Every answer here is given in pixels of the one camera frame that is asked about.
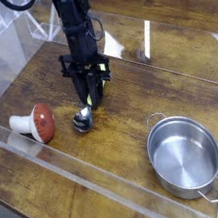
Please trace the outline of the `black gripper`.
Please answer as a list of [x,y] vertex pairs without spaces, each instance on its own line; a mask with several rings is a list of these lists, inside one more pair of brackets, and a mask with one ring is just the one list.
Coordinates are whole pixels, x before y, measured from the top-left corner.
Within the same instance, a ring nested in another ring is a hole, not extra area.
[[94,27],[91,22],[87,22],[64,27],[62,30],[70,52],[58,58],[62,64],[62,74],[71,78],[83,104],[89,106],[89,94],[92,107],[98,108],[104,92],[102,81],[111,78],[111,71],[108,58],[99,54]]

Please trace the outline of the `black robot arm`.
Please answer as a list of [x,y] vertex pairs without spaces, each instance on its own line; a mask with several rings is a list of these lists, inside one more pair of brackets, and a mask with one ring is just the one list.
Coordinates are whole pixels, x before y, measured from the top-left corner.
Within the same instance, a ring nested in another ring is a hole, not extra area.
[[111,71],[108,57],[99,53],[88,0],[52,0],[63,24],[70,54],[61,55],[62,75],[70,77],[83,104],[95,109],[104,93]]

